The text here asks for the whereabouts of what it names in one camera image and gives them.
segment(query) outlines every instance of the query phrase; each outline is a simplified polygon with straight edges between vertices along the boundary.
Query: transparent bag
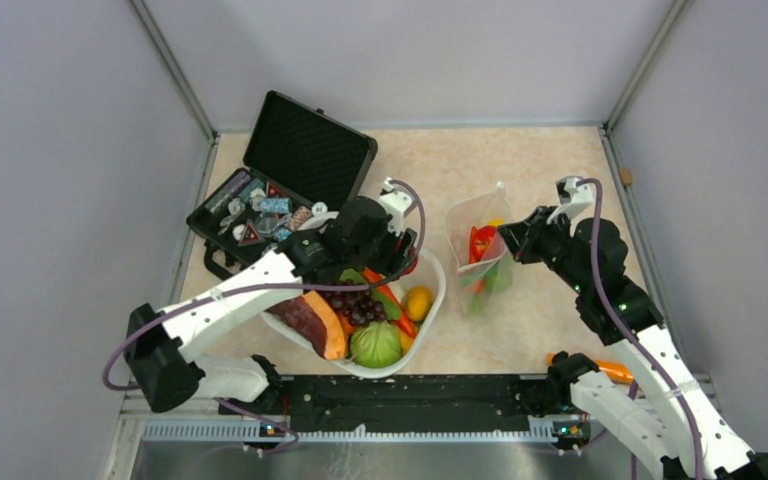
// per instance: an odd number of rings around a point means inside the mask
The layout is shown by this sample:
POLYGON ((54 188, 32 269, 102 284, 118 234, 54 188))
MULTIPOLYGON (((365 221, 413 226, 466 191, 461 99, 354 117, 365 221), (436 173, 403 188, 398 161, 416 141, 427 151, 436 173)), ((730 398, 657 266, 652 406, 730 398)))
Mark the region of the transparent bag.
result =
POLYGON ((489 229, 475 230, 512 221, 502 182, 490 193, 456 204, 446 214, 446 236, 454 259, 452 278, 456 282, 452 291, 467 315, 491 314, 494 303, 491 300, 506 291, 513 281, 514 261, 502 237, 498 234, 489 237, 489 229), (482 249, 483 254, 476 259, 476 252, 482 249))

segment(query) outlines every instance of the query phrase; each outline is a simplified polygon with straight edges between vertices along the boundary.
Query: wall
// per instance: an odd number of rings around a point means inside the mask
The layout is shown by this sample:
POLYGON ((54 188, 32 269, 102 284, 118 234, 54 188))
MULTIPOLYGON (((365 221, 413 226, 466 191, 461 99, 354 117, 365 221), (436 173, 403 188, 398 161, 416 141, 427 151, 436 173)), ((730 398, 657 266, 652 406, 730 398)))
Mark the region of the wall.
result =
POLYGON ((0 479, 100 474, 206 148, 125 2, 0 0, 0 479))
POLYGON ((696 2, 617 139, 686 359, 768 451, 768 2, 696 2))
POLYGON ((217 128, 270 89, 364 127, 599 123, 668 1, 148 0, 217 128))

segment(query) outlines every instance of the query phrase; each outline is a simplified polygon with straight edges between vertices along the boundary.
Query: marble tabletop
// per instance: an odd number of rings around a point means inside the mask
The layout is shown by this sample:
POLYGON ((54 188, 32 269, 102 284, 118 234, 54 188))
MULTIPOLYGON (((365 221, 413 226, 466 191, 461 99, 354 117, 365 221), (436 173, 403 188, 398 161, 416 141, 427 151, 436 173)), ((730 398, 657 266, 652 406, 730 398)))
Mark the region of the marble tabletop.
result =
MULTIPOLYGON (((643 285, 595 127, 399 129, 365 133, 378 140, 379 151, 361 194, 374 198, 387 176, 410 183, 419 192, 428 214, 424 248, 434 253, 445 267, 451 265, 452 254, 444 218, 454 204, 493 190, 501 180, 507 185, 506 198, 513 216, 520 219, 538 205, 558 203, 555 180, 581 175, 599 178, 605 185, 603 216, 620 228, 629 245, 627 273, 643 285)), ((208 193, 242 166, 248 139, 248 134, 221 136, 208 193)), ((411 217, 409 224, 417 228, 418 215, 411 217)), ((182 299, 219 283, 202 263, 203 244, 196 239, 193 246, 182 299)), ((400 373, 540 373, 546 370, 546 354, 559 350, 614 360, 579 319, 574 292, 545 266, 515 267, 513 286, 503 296, 496 315, 474 318, 463 315, 457 299, 448 295, 433 325, 428 327, 431 330, 424 344, 400 373)), ((282 374, 346 373, 272 330, 259 317, 226 334, 208 353, 232 357, 261 354, 276 364, 282 374)))

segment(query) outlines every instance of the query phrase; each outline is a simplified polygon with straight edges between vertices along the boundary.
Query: white bowl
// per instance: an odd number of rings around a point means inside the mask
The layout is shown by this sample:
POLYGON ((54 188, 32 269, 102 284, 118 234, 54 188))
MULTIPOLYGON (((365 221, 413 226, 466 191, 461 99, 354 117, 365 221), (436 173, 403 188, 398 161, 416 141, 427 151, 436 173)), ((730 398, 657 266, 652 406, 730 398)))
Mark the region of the white bowl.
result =
MULTIPOLYGON (((305 222, 305 224, 302 225, 302 229, 317 228, 321 226, 325 220, 334 218, 335 216, 337 216, 336 212, 317 215, 305 222)), ((362 367, 354 362, 349 362, 348 360, 336 360, 331 363, 360 378, 384 378, 395 374, 411 361, 414 354, 416 354, 416 351, 422 345, 423 340, 425 340, 425 337, 428 335, 428 331, 431 329, 431 324, 434 323, 434 317, 437 316, 437 312, 443 304, 443 299, 446 297, 446 274, 443 271, 443 266, 434 254, 427 250, 421 250, 419 252, 419 262, 414 271, 409 275, 400 278, 397 283, 405 291, 408 291, 417 285, 424 285, 428 287, 434 295, 434 303, 431 304, 431 310, 429 310, 428 316, 425 317, 425 321, 422 322, 419 334, 417 334, 416 339, 414 339, 413 346, 408 350, 408 353, 398 362, 384 368, 362 367)), ((261 313, 260 316, 267 325, 301 345, 303 348, 310 350, 312 355, 321 359, 321 357, 314 352, 310 342, 299 335, 298 332, 285 325, 281 319, 266 312, 261 313)))

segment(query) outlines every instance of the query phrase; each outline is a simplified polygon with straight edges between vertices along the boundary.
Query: plastic container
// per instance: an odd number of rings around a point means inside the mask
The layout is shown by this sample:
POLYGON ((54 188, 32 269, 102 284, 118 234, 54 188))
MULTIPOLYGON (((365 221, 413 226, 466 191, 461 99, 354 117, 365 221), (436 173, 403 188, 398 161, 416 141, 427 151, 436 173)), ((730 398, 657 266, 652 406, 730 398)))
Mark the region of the plastic container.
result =
POLYGON ((454 291, 461 310, 467 315, 492 313, 491 300, 506 291, 512 282, 513 258, 501 235, 495 235, 480 261, 470 263, 470 238, 473 227, 513 221, 505 200, 505 184, 484 195, 464 200, 446 214, 446 237, 452 250, 454 291))
MULTIPOLYGON (((302 225, 302 229, 305 230, 310 228, 317 228, 325 223, 325 221, 329 218, 334 218, 336 216, 336 212, 317 215, 302 225)), ((395 283, 399 285, 405 292, 417 285, 425 285, 431 289, 431 293, 434 295, 434 303, 431 305, 431 310, 428 312, 428 316, 425 317, 425 321, 422 322, 422 327, 419 329, 419 333, 417 334, 416 339, 414 339, 413 346, 410 350, 408 350, 408 353, 406 353, 405 356, 403 356, 398 362, 384 368, 362 367, 348 360, 337 360, 331 363, 337 365, 338 367, 356 377, 384 378, 389 377, 399 370, 405 368, 405 365, 411 361, 417 350, 419 350, 419 348, 422 346, 425 337, 428 336, 428 331, 431 330, 431 325, 434 323, 434 318, 437 316, 437 312, 440 310, 440 306, 443 305, 443 299, 446 297, 446 274, 443 270, 443 265, 440 264, 440 261, 437 260, 437 257, 435 257, 434 254, 428 250, 423 249, 419 252, 419 262, 417 263, 414 271, 409 275, 403 276, 395 283)), ((290 340, 301 345, 303 348, 310 350, 312 355, 315 355, 317 358, 319 358, 319 356, 316 355, 316 353, 313 351, 313 347, 311 346, 310 342, 299 335, 295 330, 285 325, 281 319, 266 312, 261 313, 260 316, 263 317, 263 320, 267 325, 285 337, 289 338, 290 340)))

